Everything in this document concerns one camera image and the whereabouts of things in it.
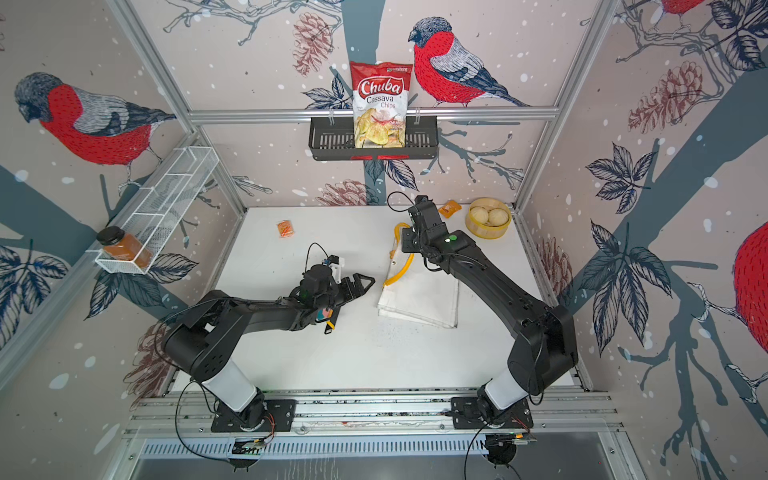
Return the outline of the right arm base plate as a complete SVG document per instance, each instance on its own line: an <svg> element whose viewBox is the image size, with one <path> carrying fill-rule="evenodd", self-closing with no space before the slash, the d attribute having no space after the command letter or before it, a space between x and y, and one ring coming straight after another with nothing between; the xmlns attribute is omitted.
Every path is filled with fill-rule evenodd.
<svg viewBox="0 0 768 480"><path fill-rule="evenodd" d="M527 399L500 410L489 400L478 397L452 397L449 416L456 430L477 430L486 426L528 431L534 426Z"/></svg>

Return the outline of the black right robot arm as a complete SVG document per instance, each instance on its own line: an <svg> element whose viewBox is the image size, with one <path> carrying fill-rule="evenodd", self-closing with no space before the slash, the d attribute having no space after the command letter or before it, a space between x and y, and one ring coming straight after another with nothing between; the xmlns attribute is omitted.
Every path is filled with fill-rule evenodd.
<svg viewBox="0 0 768 480"><path fill-rule="evenodd" d="M506 326L514 343L500 374L477 392L486 425L502 425L512 408L541 396L578 363L574 319L511 280L465 232L450 232L434 202L418 195L407 209L412 221L401 240L404 253L418 253L431 272L442 271L473 291Z"/></svg>

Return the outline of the white pouch with yellow handles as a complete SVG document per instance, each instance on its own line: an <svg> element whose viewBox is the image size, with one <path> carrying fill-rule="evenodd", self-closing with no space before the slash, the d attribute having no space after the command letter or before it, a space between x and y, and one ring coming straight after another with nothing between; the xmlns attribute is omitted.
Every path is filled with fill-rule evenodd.
<svg viewBox="0 0 768 480"><path fill-rule="evenodd" d="M456 328L458 281L441 270L428 270L420 254L402 252L403 231L409 229L405 223L395 226L389 270L377 303L378 314L438 328Z"/></svg>

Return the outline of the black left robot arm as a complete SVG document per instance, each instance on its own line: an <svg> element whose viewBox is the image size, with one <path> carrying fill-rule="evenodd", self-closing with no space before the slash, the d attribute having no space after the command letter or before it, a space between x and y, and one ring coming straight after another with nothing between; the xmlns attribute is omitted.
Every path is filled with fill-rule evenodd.
<svg viewBox="0 0 768 480"><path fill-rule="evenodd" d="M214 433L288 432L294 400L272 400L232 359L243 335L262 331L300 331L323 324L331 333L341 308L364 296L375 279L355 273L338 276L339 266L325 261L306 270L297 287L272 301L246 300L212 290L166 333L162 352L192 382L218 401Z"/></svg>

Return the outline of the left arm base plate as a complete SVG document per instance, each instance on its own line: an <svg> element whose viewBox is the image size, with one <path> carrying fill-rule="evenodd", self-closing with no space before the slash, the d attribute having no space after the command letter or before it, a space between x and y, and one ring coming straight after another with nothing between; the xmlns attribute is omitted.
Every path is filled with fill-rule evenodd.
<svg viewBox="0 0 768 480"><path fill-rule="evenodd" d="M297 401L291 399L255 399L242 412L225 403L217 404L211 425L213 433L289 432Z"/></svg>

